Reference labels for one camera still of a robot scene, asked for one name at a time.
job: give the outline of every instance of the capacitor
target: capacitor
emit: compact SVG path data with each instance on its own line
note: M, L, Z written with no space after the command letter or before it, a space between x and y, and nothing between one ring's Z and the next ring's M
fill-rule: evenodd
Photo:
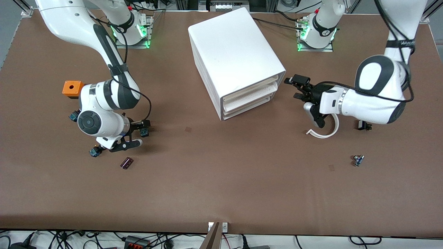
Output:
M130 157L127 157L121 164L120 167L122 169L128 169L129 166L131 166L131 164L134 162L134 160Z

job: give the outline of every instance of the robotic arm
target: robotic arm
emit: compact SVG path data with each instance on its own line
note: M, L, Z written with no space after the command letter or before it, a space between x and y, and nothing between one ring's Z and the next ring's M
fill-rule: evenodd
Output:
M321 7L307 17L307 24L303 27L306 31L300 39L313 48L326 47L332 40L344 13L343 0L323 0Z
M300 75L285 80L302 92L294 97L305 102L303 108L317 127L322 128L325 114L331 113L389 124L398 119L406 103L413 99L408 60L426 1L375 0L375 3L390 30L385 54L371 56L360 64L354 87L336 82L311 85L310 78ZM403 95L407 88L411 93L408 100Z
M118 35L122 37L124 34L128 45L143 38L137 30L141 14L130 12L123 0L91 2L99 6L109 21L119 28ZM37 5L46 26L54 35L64 41L93 48L102 56L111 73L111 80L86 85L79 96L78 127L85 134L96 137L100 144L90 151L91 156L96 157L105 149L114 152L140 146L142 141L133 141L131 133L140 129L144 133L142 137L147 136L149 121L133 122L114 112L134 108L140 92L105 28L92 21L82 0L37 0ZM125 136L129 136L129 142L124 140Z

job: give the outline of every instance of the white curved plastic piece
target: white curved plastic piece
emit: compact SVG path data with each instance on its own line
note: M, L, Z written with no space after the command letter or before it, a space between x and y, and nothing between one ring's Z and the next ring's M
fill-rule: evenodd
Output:
M339 123L339 121L338 121L338 116L337 116L335 113L332 113L331 115L332 115L332 117L334 118L334 122L335 122L335 128L334 128L334 131L333 131L331 134L329 134L329 135L320 135L320 134L316 133L315 131L313 131L312 129L310 129L310 130L306 133L306 135L311 134L312 136L314 136L314 137L316 137L316 138L328 138L328 137L334 135L335 133L337 133L337 131L338 131L338 126L340 125L340 123Z

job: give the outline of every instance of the orange block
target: orange block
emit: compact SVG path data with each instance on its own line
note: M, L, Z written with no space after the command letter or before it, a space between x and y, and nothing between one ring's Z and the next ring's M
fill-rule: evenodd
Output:
M81 81L67 80L63 86L62 94L70 98L78 98L84 85Z

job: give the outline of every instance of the brown table surface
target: brown table surface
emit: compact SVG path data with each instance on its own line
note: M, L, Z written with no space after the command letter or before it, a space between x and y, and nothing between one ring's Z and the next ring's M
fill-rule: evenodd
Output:
M313 125L286 84L269 103L218 119L187 32L216 15L164 13L151 48L129 50L154 131L142 147L98 158L88 154L95 138L68 119L78 101L61 91L65 80L108 79L106 65L52 35L38 11L23 19L0 71L0 227L204 233L217 220L230 233L443 237L443 67L428 25L410 61L416 98L400 119L362 132L340 117L338 133L322 140L305 135ZM379 16L345 15L333 53L297 52L293 30L258 26L286 76L312 83L352 85L388 34ZM143 99L126 113L139 119L147 109Z

